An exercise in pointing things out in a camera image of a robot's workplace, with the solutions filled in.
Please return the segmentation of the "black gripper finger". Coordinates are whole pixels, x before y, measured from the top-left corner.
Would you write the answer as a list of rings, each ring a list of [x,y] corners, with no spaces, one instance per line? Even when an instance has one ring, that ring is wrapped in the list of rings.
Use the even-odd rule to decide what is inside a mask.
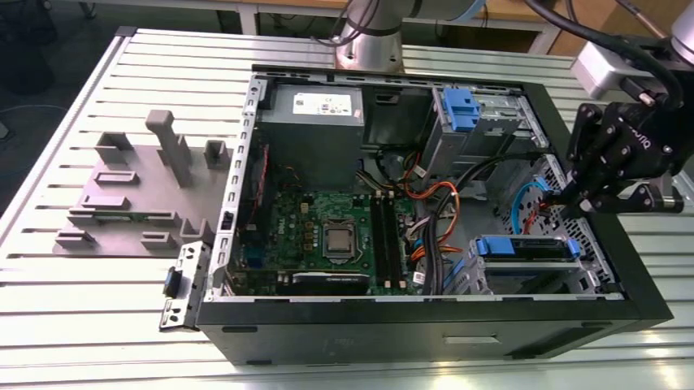
[[[613,141],[613,131],[601,125],[604,113],[602,106],[580,105],[566,151],[570,181],[558,198],[561,203],[578,203],[597,191],[605,170],[600,157]]]
[[[568,202],[563,207],[563,218],[578,219],[586,214],[624,214],[633,210],[632,202],[622,196],[624,190],[633,184],[632,180],[620,180],[616,184],[608,184],[596,193],[582,195],[582,189],[573,175],[563,193],[568,193]]]

